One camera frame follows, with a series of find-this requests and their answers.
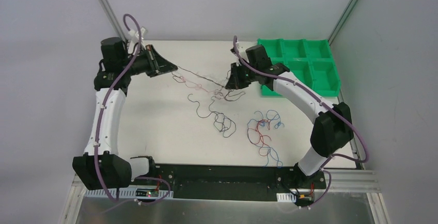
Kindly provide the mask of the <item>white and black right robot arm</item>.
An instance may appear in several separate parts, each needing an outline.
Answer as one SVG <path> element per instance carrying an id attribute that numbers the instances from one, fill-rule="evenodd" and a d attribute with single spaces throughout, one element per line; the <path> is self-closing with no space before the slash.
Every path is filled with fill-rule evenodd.
<path id="1" fill-rule="evenodd" d="M 349 106 L 326 100 L 302 83 L 282 62 L 272 63 L 263 45 L 247 48 L 245 56 L 237 45 L 230 51 L 237 60 L 230 65 L 226 89 L 243 89 L 258 82 L 289 100 L 314 125 L 310 148 L 292 171 L 294 183 L 301 188 L 307 187 L 328 159 L 353 139 Z"/>

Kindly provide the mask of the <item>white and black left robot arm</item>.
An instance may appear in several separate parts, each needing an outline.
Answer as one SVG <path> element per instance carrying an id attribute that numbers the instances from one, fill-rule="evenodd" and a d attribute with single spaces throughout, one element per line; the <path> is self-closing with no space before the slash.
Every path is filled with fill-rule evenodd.
<path id="1" fill-rule="evenodd" d="M 103 58 L 94 79 L 96 111 L 89 142 L 72 167 L 88 190 L 125 188 L 137 177 L 145 185 L 158 177 L 151 156 L 123 159 L 118 155 L 118 131 L 131 78 L 174 72 L 177 66 L 162 57 L 153 45 L 127 43 L 119 37 L 101 41 Z"/>

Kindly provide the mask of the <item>black robot base mount plate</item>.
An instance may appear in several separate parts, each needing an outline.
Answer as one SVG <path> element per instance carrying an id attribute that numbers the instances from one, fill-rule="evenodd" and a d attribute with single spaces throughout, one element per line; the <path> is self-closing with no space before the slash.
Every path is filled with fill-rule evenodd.
<path id="1" fill-rule="evenodd" d="M 295 189 L 326 189 L 323 172 L 306 178 L 295 167 L 156 164 L 147 175 L 169 183 L 174 199 L 276 201 Z"/>

